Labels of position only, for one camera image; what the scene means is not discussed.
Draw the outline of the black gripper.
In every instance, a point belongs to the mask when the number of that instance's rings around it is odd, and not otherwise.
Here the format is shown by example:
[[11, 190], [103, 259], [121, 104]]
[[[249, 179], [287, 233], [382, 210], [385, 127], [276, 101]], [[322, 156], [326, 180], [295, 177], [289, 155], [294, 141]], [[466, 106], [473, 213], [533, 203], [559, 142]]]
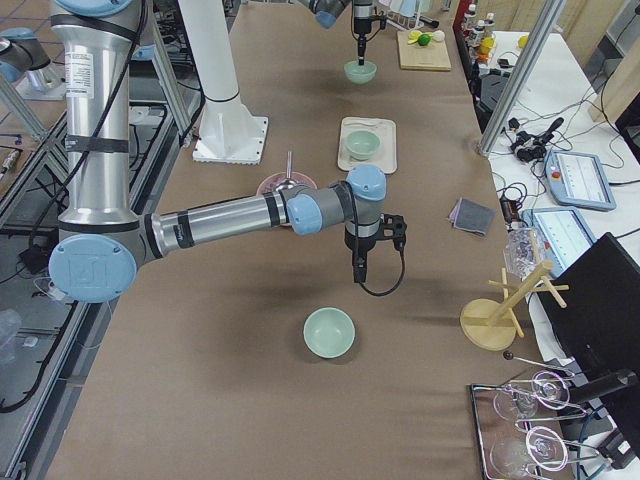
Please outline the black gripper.
[[365, 64], [366, 40], [372, 32], [372, 20], [370, 16], [352, 18], [352, 34], [357, 40], [357, 62], [359, 66]]
[[365, 283], [367, 277], [367, 255], [375, 247], [376, 238], [374, 235], [359, 237], [346, 232], [344, 241], [352, 252], [353, 280], [358, 284]]

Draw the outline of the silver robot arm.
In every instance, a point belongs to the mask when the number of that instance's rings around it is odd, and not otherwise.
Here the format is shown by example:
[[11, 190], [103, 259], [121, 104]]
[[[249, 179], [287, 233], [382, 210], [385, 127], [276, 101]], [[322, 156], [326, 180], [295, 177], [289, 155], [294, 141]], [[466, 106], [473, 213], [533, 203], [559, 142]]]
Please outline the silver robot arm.
[[172, 251], [284, 224], [300, 235], [343, 225], [357, 283], [382, 236], [387, 180], [373, 165], [325, 188], [305, 184], [207, 201], [201, 180], [171, 172], [160, 209], [130, 203], [129, 66], [151, 26], [145, 1], [55, 1], [51, 25], [65, 49], [69, 200], [48, 262], [53, 284], [84, 303], [113, 300], [146, 264]]
[[352, 36], [357, 42], [357, 64], [359, 66], [365, 64], [367, 36], [372, 33], [373, 23], [378, 20], [372, 1], [310, 0], [302, 1], [302, 4], [325, 29], [331, 28], [342, 13], [351, 7]]

